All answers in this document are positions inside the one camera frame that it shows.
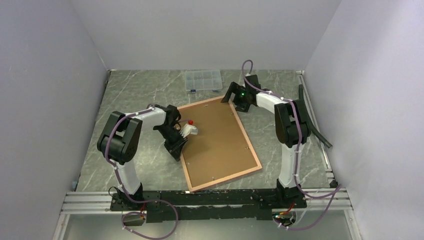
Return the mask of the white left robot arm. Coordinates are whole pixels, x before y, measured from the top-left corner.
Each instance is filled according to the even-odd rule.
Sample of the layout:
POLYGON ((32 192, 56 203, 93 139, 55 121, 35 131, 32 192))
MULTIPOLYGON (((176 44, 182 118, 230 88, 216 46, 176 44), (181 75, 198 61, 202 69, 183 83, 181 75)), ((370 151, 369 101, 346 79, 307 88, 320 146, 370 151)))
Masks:
POLYGON ((178 162, 188 141, 180 120, 181 114, 173 105, 149 104, 138 112, 114 111, 110 114, 96 147, 112 166, 118 181, 118 195, 130 210, 139 209, 145 200, 133 160, 142 130, 158 131, 164 138, 165 149, 178 162))

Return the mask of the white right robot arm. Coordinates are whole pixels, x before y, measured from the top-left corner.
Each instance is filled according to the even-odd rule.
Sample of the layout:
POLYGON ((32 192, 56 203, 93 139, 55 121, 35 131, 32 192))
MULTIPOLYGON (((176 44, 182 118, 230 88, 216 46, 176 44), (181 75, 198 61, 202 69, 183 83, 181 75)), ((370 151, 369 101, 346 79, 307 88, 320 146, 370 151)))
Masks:
POLYGON ((311 133, 303 102, 278 96, 269 89, 262 89, 256 74, 246 76, 244 85, 231 82, 221 102, 228 103, 232 95, 232 103, 239 112, 246 113, 253 105, 274 114, 275 133, 282 149, 275 202, 282 208, 290 204, 299 206, 305 197, 298 182, 300 158, 311 133))

